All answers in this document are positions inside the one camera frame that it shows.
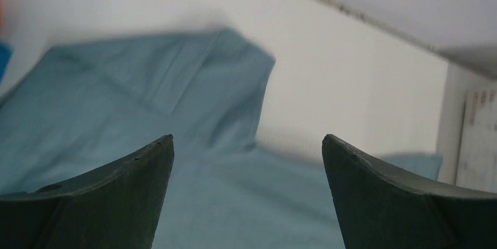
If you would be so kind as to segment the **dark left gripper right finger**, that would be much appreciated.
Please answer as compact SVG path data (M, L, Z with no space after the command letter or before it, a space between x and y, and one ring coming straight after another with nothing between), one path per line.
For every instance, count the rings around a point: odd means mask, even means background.
M416 175L332 134L322 157L346 248L496 247L496 194Z

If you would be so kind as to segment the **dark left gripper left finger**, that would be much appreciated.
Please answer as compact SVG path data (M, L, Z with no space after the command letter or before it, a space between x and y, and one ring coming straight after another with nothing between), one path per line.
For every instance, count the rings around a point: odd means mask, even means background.
M173 137L32 193L1 196L2 248L151 248Z

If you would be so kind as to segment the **grey-blue t shirt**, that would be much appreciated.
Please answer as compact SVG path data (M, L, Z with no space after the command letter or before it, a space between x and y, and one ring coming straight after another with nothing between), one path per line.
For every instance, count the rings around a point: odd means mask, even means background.
M174 160L151 248L343 248L326 134L431 179L440 106L376 68L274 58L230 29L59 45L1 102L1 196L32 193L165 135Z

